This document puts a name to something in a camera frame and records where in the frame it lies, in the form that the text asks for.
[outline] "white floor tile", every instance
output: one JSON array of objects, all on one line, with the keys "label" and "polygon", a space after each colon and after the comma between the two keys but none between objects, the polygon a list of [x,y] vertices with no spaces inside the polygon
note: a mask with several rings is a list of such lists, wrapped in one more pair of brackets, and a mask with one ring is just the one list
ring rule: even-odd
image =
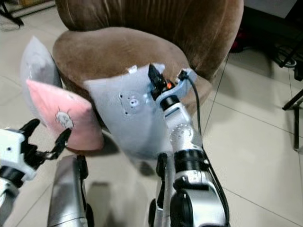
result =
[{"label": "white floor tile", "polygon": [[300,171],[301,171],[301,183],[302,183],[302,195],[303,195],[303,139],[299,140],[299,161],[300,161]]},{"label": "white floor tile", "polygon": [[266,209],[263,209],[231,192],[225,192],[232,227],[299,227]]},{"label": "white floor tile", "polygon": [[44,227],[47,226],[48,210],[50,200],[52,196],[53,185],[50,184],[44,194],[38,199],[35,205],[30,209],[27,215],[25,215],[18,227]]},{"label": "white floor tile", "polygon": [[13,38],[10,41],[6,41],[1,44],[1,74],[19,84],[19,71],[22,54],[33,35],[36,36],[50,52],[52,52],[56,36],[36,28],[31,28],[28,31],[23,32],[17,38]]},{"label": "white floor tile", "polygon": [[228,190],[303,225],[292,134],[215,103],[204,145]]},{"label": "white floor tile", "polygon": [[215,102],[290,131],[283,105],[290,85],[227,63]]},{"label": "white floor tile", "polygon": [[[209,114],[211,112],[213,101],[211,99],[207,99],[202,106],[200,106],[200,122],[201,122],[201,130],[202,134],[204,133],[206,129],[207,120],[209,117]],[[197,112],[194,113],[193,117],[193,124],[196,130],[198,130],[198,122],[197,122]]]},{"label": "white floor tile", "polygon": [[21,92],[21,87],[13,81],[0,76],[0,106],[16,97]]},{"label": "white floor tile", "polygon": [[0,128],[18,129],[34,118],[22,95],[18,95],[0,108]]},{"label": "white floor tile", "polygon": [[49,32],[55,36],[60,36],[63,32],[68,30],[68,28],[64,25],[59,16],[58,18],[44,23],[37,28]]},{"label": "white floor tile", "polygon": [[18,38],[18,36],[24,34],[26,31],[28,31],[31,28],[31,26],[29,25],[21,26],[20,28],[18,28],[18,26],[15,26],[13,22],[0,16],[0,24],[1,23],[5,23],[7,24],[6,25],[7,28],[9,27],[10,29],[15,29],[15,30],[11,30],[11,31],[0,30],[0,46],[4,45],[3,43],[5,41]]},{"label": "white floor tile", "polygon": [[88,191],[88,201],[95,210],[97,226],[148,226],[150,202],[140,181],[125,184],[116,182],[107,187],[93,184]]},{"label": "white floor tile", "polygon": [[45,22],[56,19],[59,17],[58,11],[56,7],[52,7],[34,14],[30,14],[28,16],[22,17],[22,21],[25,24],[29,24],[31,26],[40,26]]},{"label": "white floor tile", "polygon": [[248,49],[240,53],[231,53],[228,62],[245,70],[289,84],[288,68],[280,68],[260,50]]}]

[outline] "pink pillow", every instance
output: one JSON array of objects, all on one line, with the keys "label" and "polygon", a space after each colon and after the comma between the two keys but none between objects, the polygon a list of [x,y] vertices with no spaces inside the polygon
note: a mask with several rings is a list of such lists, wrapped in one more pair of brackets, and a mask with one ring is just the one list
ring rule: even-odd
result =
[{"label": "pink pillow", "polygon": [[101,127],[89,101],[53,85],[29,79],[27,85],[34,105],[55,137],[72,128],[68,148],[76,151],[103,148]]}]

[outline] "cartoon print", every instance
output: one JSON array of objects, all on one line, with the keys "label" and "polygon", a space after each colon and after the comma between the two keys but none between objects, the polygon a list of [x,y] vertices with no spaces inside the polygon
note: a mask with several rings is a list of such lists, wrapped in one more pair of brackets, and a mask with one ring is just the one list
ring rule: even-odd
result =
[{"label": "cartoon print", "polygon": [[64,128],[73,128],[74,124],[71,120],[71,117],[68,115],[68,112],[65,113],[59,109],[56,114],[56,122],[59,122]]}]

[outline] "gray pillow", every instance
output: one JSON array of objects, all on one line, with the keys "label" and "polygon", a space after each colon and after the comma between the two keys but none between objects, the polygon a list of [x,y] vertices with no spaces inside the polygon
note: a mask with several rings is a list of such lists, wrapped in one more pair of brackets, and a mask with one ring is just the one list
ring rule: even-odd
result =
[{"label": "gray pillow", "polygon": [[44,123],[44,120],[41,118],[33,104],[26,80],[31,79],[57,87],[62,87],[62,83],[51,54],[34,36],[23,52],[20,66],[20,79],[23,96],[27,106],[33,115]]}]

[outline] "black cable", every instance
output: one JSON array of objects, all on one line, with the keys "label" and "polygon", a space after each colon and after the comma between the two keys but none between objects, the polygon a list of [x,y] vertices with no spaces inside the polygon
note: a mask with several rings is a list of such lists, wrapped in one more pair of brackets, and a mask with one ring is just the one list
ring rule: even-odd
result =
[{"label": "black cable", "polygon": [[191,86],[193,87],[193,90],[195,92],[195,96],[196,96],[196,104],[197,104],[197,121],[198,121],[198,130],[200,135],[202,136],[202,130],[201,130],[201,120],[200,120],[200,100],[199,100],[199,94],[197,91],[197,88],[193,82],[193,80],[187,76],[186,77],[188,79],[188,81],[190,82]]},{"label": "black cable", "polygon": [[[197,121],[198,121],[198,128],[199,128],[199,133],[200,133],[200,135],[202,136],[201,122],[200,122],[200,101],[199,101],[199,94],[198,94],[197,88],[196,88],[196,86],[195,86],[193,80],[192,80],[188,75],[185,76],[185,78],[188,79],[188,81],[190,82],[190,84],[191,84],[191,86],[193,87],[193,90],[194,90],[194,92],[195,92],[195,96],[196,96],[196,105],[197,105]],[[228,207],[228,203],[227,203],[227,199],[226,199],[225,193],[224,193],[223,188],[222,188],[222,186],[221,186],[221,184],[220,184],[220,182],[219,182],[219,179],[218,179],[218,177],[217,177],[217,175],[216,175],[216,173],[215,173],[215,171],[214,171],[214,168],[213,168],[212,164],[210,163],[209,158],[208,158],[208,156],[207,156],[207,154],[206,154],[206,152],[205,152],[205,150],[204,150],[204,148],[203,148],[203,145],[202,145],[202,149],[203,149],[203,151],[204,151],[205,158],[206,158],[206,160],[207,160],[208,163],[209,163],[209,169],[210,169],[210,172],[211,172],[211,174],[212,174],[212,176],[213,176],[214,183],[215,183],[215,187],[216,187],[216,189],[217,189],[217,191],[218,191],[218,194],[219,194],[219,196],[220,196],[221,201],[223,202],[223,206],[224,206],[224,210],[225,210],[225,216],[226,216],[226,217],[225,217],[225,218],[226,218],[225,225],[226,225],[227,227],[230,227],[230,223],[229,223],[229,222],[230,222],[229,207]]]}]

